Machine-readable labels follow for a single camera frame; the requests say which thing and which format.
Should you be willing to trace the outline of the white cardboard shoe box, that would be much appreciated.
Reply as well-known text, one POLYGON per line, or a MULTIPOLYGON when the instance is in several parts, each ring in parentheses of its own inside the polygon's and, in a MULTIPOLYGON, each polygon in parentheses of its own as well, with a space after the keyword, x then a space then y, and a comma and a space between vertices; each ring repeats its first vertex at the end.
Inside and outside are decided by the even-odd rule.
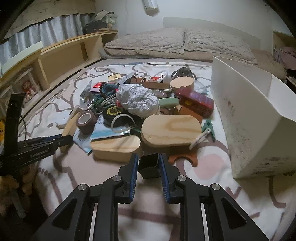
POLYGON ((210 91, 234 178, 295 170, 295 93, 288 86, 265 70, 215 56, 210 91))

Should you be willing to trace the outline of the pile of clothes in closet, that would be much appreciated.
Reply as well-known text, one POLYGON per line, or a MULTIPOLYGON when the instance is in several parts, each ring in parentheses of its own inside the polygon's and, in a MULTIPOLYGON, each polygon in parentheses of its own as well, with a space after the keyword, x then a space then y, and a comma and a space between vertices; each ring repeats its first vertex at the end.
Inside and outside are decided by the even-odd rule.
POLYGON ((279 49, 274 48, 273 50, 273 57, 277 63, 280 63, 285 72, 287 77, 295 78, 295 71, 296 71, 296 53, 295 48, 283 46, 279 49))

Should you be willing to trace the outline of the mint green round case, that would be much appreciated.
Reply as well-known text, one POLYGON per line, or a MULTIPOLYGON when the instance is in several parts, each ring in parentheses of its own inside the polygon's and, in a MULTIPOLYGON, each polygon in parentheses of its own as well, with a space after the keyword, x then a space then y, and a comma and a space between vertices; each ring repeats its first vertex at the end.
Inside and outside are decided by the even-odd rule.
POLYGON ((179 99, 176 97, 166 97, 166 98, 159 99, 160 108, 174 108, 179 104, 180 104, 179 99))

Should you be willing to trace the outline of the white hanging bag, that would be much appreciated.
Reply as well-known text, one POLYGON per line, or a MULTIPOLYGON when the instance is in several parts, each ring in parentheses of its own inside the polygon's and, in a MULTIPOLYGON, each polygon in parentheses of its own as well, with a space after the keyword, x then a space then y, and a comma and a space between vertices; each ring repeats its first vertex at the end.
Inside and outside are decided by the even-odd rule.
POLYGON ((157 0, 142 0, 142 3, 146 11, 152 11, 152 10, 158 9, 157 0))

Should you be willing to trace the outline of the beige printed curtain valance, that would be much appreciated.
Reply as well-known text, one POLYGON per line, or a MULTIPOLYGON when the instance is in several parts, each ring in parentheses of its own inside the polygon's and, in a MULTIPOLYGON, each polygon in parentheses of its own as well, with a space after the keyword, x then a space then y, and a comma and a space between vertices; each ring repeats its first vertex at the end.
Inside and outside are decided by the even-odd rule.
POLYGON ((94 12, 95 1, 92 0, 34 1, 16 18, 4 38, 8 39, 30 25, 50 18, 94 12))

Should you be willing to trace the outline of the round wooden lid box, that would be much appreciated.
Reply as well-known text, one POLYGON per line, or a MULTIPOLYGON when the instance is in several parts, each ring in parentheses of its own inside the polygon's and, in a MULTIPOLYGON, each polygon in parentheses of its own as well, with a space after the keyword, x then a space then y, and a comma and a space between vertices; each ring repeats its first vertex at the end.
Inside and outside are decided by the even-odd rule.
POLYGON ((173 92, 177 92, 180 88, 194 89, 194 79, 192 77, 182 76, 173 79, 170 82, 170 88, 173 92))

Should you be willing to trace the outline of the patterned cartoon blanket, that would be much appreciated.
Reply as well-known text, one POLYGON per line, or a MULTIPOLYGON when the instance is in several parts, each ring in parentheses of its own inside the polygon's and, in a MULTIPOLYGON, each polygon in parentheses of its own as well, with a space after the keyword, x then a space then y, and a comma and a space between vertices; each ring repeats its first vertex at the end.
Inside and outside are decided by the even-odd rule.
MULTIPOLYGON (((49 94, 37 110, 31 112, 22 137, 53 136, 62 132, 58 124, 67 120, 80 103, 80 95, 90 82, 106 81, 115 73, 153 76, 162 70, 172 73, 189 67, 205 86, 211 84, 212 67, 203 62, 151 60, 104 60, 80 70, 49 94)), ((295 240, 295 172, 276 176, 235 180, 227 142, 217 110, 212 115, 216 140, 206 140, 197 149, 198 164, 193 167, 186 159, 175 165, 180 173, 197 184, 220 184, 246 211, 270 240, 295 240)), ((101 184, 116 174, 120 163, 105 161, 85 153, 77 145, 67 152, 35 165, 35 188, 44 210, 51 214, 79 184, 101 184)), ((159 179, 137 179, 135 198, 130 205, 119 206, 120 240, 179 240, 180 210, 166 203, 159 179)))

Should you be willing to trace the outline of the black yellow tape roll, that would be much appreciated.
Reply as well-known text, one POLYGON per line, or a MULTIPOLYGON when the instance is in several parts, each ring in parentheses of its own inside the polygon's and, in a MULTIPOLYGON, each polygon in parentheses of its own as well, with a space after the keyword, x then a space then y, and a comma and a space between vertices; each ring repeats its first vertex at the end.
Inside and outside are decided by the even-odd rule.
POLYGON ((123 113, 124 109, 122 107, 112 105, 106 108, 102 113, 104 124, 107 126, 111 126, 111 123, 115 119, 115 117, 123 113))

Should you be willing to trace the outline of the leaf shaped wooden block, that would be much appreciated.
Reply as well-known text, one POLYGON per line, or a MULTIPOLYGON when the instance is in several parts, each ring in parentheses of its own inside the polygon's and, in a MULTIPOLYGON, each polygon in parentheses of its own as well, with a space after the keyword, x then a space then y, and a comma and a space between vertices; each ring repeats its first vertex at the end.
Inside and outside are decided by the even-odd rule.
MULTIPOLYGON (((76 126, 76 121, 79 118, 80 114, 77 113, 75 114, 66 124, 62 136, 67 136, 70 135, 71 137, 74 136, 74 133, 76 132, 77 126, 76 126)), ((72 145, 73 142, 71 142, 70 144, 67 144, 65 146, 60 147, 60 151, 62 153, 66 152, 69 147, 72 145)))

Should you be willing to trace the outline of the quilted beige pillow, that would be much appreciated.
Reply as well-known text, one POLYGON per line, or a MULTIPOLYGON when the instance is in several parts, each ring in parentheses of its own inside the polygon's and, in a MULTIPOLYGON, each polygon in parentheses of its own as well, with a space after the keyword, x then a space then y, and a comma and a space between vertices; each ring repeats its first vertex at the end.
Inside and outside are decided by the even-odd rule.
POLYGON ((201 28, 187 29, 184 49, 227 55, 249 64, 257 64, 251 47, 240 37, 201 28))
POLYGON ((119 51, 158 51, 184 53, 185 30, 162 28, 117 38, 105 44, 107 53, 118 55, 119 51))

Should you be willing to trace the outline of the left quilted beige pillow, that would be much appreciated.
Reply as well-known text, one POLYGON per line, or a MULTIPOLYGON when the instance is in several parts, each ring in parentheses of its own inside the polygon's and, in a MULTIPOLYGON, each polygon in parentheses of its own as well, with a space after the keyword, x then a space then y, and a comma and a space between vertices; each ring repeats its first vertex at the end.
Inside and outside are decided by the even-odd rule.
POLYGON ((118 55, 119 51, 158 51, 184 53, 185 30, 162 28, 117 38, 105 44, 107 53, 118 55))

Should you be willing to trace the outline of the small yellow card box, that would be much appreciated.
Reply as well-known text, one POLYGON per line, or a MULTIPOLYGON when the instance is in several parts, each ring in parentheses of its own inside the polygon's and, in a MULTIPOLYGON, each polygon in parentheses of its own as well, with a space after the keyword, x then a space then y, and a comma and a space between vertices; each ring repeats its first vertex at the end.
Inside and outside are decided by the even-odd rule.
POLYGON ((119 79, 121 79, 121 75, 119 73, 108 76, 108 81, 109 82, 116 82, 119 79))

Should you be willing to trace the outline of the grey window curtain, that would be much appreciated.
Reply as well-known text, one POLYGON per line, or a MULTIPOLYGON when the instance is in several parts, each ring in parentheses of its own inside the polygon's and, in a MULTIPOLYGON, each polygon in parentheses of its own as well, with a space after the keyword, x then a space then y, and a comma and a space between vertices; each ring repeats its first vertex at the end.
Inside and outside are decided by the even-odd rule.
POLYGON ((62 40, 82 35, 83 27, 92 16, 93 14, 57 16, 23 29, 1 44, 1 65, 37 42, 41 41, 44 47, 48 47, 62 40))

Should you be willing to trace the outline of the red booklet packet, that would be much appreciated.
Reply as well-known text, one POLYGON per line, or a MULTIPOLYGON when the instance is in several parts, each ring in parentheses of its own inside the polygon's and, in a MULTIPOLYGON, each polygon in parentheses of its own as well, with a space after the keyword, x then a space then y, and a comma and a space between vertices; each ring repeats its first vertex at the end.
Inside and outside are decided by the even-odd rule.
POLYGON ((105 85, 106 82, 98 82, 91 87, 91 92, 100 92, 100 89, 105 85))

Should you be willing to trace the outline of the green clothespin near box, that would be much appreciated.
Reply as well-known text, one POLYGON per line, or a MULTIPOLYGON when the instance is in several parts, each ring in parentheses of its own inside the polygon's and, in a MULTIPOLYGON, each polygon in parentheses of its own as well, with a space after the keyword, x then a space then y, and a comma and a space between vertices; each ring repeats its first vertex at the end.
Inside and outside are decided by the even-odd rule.
POLYGON ((197 144, 203 142, 206 139, 206 137, 208 137, 208 135, 210 135, 212 137, 212 141, 215 142, 215 132, 210 119, 207 119, 204 122, 201 134, 189 145, 189 150, 192 150, 197 144))

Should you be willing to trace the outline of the red cigarette box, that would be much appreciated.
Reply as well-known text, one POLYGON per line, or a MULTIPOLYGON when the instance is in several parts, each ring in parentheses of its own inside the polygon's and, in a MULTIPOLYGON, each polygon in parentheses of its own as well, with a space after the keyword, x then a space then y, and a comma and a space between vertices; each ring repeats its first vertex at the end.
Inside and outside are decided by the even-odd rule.
POLYGON ((191 90, 189 87, 181 87, 175 93, 180 105, 194 111, 203 118, 210 118, 214 111, 213 99, 191 90))

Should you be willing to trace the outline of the black bag on shelf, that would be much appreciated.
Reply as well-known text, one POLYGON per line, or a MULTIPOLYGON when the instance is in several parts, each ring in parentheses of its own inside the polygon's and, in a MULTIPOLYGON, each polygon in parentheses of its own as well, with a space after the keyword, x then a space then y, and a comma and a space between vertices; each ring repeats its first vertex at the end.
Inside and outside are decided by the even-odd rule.
POLYGON ((90 21, 83 27, 84 34, 90 34, 90 33, 96 33, 99 31, 108 31, 108 30, 110 30, 110 27, 108 27, 107 23, 105 23, 103 20, 90 21))

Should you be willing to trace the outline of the brown leather cutout piece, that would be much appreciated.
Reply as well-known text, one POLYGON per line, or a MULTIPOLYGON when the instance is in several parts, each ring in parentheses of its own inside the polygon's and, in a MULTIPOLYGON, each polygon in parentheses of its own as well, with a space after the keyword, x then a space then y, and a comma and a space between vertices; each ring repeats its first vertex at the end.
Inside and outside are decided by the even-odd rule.
POLYGON ((196 167, 198 165, 197 150, 197 147, 191 150, 188 146, 170 147, 168 162, 174 164, 177 160, 183 158, 188 160, 193 167, 196 167))

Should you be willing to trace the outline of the right quilted beige pillow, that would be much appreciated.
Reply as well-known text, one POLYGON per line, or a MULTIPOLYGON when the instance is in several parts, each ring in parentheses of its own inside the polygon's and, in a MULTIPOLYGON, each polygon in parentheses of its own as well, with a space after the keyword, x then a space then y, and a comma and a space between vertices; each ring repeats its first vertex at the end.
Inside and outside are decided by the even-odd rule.
POLYGON ((257 64, 251 47, 240 37, 201 28, 187 29, 184 49, 227 55, 249 64, 257 64))

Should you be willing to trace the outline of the white crochet yarn bundle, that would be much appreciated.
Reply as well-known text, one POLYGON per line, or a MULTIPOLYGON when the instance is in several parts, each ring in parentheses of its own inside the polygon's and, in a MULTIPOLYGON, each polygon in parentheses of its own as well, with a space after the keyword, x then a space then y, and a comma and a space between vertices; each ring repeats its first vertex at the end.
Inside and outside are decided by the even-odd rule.
POLYGON ((119 85, 116 97, 126 111, 139 118, 160 114, 159 100, 150 89, 140 84, 119 85))

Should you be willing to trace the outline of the beige folded duvet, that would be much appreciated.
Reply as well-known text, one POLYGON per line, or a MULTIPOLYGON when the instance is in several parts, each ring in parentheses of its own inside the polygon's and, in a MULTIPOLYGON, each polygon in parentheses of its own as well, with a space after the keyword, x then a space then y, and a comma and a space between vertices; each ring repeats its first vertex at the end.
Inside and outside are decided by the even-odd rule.
POLYGON ((245 59, 230 56, 228 54, 221 53, 210 53, 203 51, 184 51, 183 54, 180 53, 170 53, 170 52, 159 52, 151 50, 125 50, 125 49, 108 49, 100 48, 99 54, 104 59, 115 59, 115 58, 167 58, 167 59, 186 59, 195 60, 201 62, 212 62, 213 56, 225 57, 240 62, 251 64, 255 67, 263 69, 273 75, 275 75, 280 80, 286 78, 286 73, 282 64, 274 61, 271 54, 267 51, 252 49, 253 60, 247 61, 245 59))

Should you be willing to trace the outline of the wooden bedside shelf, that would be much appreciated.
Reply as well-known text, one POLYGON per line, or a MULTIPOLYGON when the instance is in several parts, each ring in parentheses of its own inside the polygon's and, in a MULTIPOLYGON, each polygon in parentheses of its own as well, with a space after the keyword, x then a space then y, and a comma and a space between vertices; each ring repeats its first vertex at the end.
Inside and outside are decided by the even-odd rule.
POLYGON ((1 89, 16 84, 32 74, 41 90, 25 104, 25 113, 30 111, 51 90, 73 74, 98 62, 99 49, 115 38, 117 30, 99 31, 60 41, 44 48, 38 42, 13 56, 1 67, 1 89))

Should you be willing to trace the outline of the brown tape roll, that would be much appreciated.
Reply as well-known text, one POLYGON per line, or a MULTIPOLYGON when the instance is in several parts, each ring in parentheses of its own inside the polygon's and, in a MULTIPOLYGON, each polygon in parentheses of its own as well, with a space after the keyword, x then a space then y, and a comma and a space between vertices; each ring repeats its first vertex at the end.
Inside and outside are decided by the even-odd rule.
POLYGON ((83 112, 76 120, 76 126, 84 135, 92 134, 97 118, 92 111, 83 112))

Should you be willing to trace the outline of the small black box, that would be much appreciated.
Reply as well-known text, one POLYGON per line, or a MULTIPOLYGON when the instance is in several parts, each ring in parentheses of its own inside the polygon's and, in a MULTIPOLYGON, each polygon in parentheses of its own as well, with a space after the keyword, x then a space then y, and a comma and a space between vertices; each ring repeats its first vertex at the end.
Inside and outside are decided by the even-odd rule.
POLYGON ((159 154, 142 156, 138 163, 138 172, 143 179, 159 178, 159 154))

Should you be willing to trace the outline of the black hair claw clip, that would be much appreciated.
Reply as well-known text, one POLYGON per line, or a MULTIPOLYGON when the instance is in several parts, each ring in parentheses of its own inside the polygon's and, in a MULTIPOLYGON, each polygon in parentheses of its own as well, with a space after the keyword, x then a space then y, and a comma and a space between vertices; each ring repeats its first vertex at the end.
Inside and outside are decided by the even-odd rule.
POLYGON ((191 77, 197 80, 197 77, 194 73, 191 72, 190 68, 182 67, 171 74, 171 79, 174 80, 179 77, 191 77))

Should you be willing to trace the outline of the rounded wooden block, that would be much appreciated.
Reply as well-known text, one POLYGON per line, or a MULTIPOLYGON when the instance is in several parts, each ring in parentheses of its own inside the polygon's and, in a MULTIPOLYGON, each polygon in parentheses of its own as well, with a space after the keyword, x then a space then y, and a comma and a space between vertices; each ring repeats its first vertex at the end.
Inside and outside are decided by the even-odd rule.
POLYGON ((142 142, 135 135, 91 141, 90 147, 93 155, 104 161, 127 163, 133 153, 142 155, 142 142))

